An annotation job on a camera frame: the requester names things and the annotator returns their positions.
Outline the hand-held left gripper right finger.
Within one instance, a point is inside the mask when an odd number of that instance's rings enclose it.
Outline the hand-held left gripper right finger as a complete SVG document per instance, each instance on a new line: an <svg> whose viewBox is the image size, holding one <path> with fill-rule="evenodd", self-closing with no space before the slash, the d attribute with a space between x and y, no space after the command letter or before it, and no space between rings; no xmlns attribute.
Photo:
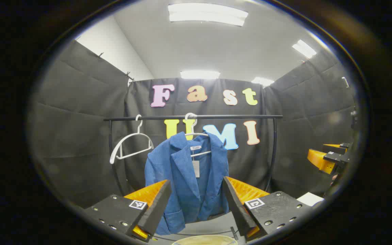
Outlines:
<svg viewBox="0 0 392 245"><path fill-rule="evenodd" d="M298 227L315 210L282 191L268 193L232 177L223 178L223 193L245 241L276 241Z"/></svg>

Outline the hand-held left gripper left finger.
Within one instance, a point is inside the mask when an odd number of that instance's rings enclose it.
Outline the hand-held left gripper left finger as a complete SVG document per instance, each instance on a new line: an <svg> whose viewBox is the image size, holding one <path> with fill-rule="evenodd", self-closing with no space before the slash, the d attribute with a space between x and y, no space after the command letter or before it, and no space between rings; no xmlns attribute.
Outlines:
<svg viewBox="0 0 392 245"><path fill-rule="evenodd" d="M84 215L120 239L148 243L157 231L171 192L170 180L162 180L126 196L111 194L84 209Z"/></svg>

